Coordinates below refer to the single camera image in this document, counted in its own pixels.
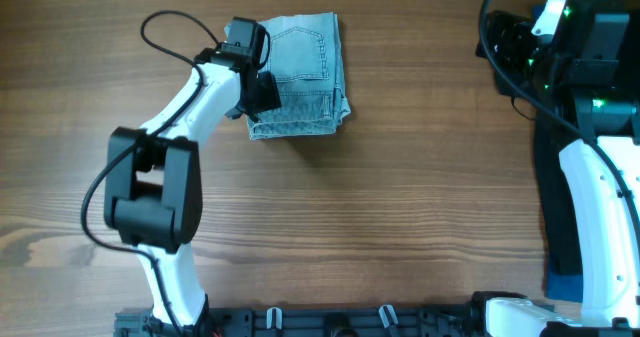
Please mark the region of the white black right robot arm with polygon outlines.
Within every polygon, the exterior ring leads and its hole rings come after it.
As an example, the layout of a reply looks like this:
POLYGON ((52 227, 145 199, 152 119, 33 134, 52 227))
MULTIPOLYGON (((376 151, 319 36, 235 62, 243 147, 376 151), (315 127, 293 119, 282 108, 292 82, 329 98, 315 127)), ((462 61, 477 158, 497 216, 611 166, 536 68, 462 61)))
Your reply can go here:
POLYGON ((502 95, 536 111, 534 162, 549 244, 547 295, 486 297, 489 336, 639 332, 639 14, 620 0, 547 0, 536 18, 479 11, 477 55, 502 95))

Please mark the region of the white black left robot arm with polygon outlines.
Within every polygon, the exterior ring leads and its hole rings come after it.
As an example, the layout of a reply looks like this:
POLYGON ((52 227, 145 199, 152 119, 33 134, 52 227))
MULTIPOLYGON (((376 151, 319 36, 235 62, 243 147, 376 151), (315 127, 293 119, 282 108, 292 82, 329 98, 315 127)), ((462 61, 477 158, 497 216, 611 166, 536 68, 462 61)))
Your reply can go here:
POLYGON ((118 250, 138 256, 153 297, 142 330, 152 336, 211 336, 208 296, 199 283, 191 241, 203 211, 199 150, 219 122, 280 107, 274 76, 264 71, 270 35, 236 17, 228 38, 189 60, 191 76, 156 117, 110 136, 104 221, 118 250))

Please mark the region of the light blue denim shorts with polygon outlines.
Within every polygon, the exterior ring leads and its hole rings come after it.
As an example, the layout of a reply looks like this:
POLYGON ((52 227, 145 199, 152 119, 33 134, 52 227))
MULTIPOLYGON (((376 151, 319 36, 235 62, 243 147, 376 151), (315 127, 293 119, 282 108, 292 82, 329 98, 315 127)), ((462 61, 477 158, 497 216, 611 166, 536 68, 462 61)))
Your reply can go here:
POLYGON ((253 111, 252 140, 336 132, 351 113, 346 96, 338 15, 333 12, 264 20, 264 72, 275 77, 281 106, 253 111))

